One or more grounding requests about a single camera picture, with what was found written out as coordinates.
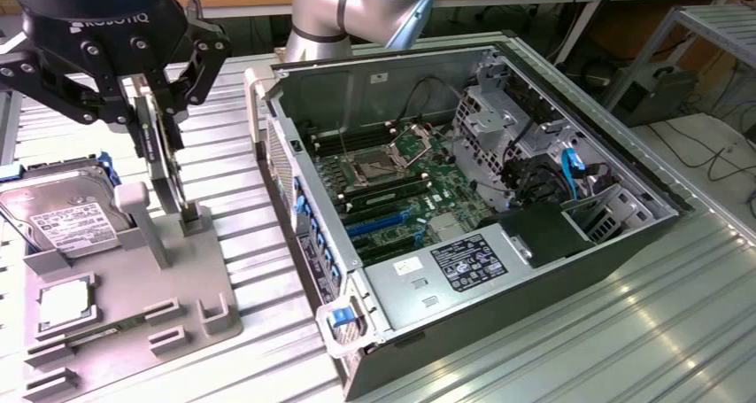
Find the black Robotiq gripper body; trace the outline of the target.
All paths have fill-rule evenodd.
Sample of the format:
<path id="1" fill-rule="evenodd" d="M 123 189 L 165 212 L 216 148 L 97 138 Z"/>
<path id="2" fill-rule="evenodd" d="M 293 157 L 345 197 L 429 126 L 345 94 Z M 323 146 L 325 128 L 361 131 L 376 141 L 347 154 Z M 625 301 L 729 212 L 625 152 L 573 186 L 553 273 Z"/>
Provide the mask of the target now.
<path id="1" fill-rule="evenodd" d="M 95 43 L 115 75 L 140 74 L 143 56 L 167 66 L 188 28 L 177 0 L 16 0 L 25 38 L 36 50 L 88 74 Z"/>

